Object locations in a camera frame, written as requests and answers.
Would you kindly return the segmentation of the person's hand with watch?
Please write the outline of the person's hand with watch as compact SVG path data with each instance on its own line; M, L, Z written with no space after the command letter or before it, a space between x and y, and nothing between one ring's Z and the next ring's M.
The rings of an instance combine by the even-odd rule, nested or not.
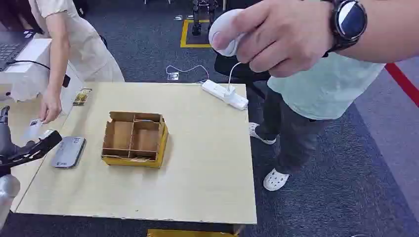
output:
M333 5L318 0L263 0L239 12L216 33L215 49L243 35L237 59L277 78L309 70L333 45Z

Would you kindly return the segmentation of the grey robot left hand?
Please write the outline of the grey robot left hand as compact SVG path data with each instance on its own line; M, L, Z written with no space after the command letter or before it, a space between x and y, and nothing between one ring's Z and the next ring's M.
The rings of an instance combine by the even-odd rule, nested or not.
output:
M51 130L40 137L38 142L28 141L25 146L19 147L12 142L11 131L8 125L10 106L0 111L0 176L11 173L11 168L43 158L49 151L62 141L57 130Z

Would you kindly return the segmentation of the person's hand holding card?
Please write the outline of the person's hand holding card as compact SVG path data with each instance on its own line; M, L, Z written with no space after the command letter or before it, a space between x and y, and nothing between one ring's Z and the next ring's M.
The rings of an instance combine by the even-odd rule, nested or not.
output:
M50 123L58 118L62 111L60 92L47 90L42 95L39 119L43 124Z

